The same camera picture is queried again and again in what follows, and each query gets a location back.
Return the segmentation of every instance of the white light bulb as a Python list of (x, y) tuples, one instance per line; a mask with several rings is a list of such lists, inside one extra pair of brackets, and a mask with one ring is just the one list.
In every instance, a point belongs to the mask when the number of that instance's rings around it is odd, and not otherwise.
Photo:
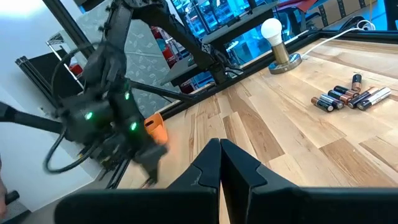
[(261, 34), (269, 41), (271, 46), (276, 46), (282, 43), (282, 24), (279, 20), (271, 18), (262, 23)]

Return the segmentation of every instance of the orange part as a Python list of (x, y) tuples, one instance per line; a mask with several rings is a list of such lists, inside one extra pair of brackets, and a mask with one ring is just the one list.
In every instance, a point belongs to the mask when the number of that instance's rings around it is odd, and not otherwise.
[(154, 138), (156, 143), (167, 143), (167, 130), (164, 125), (162, 115), (159, 113), (156, 113), (145, 119), (145, 129), (147, 130), (148, 134)]

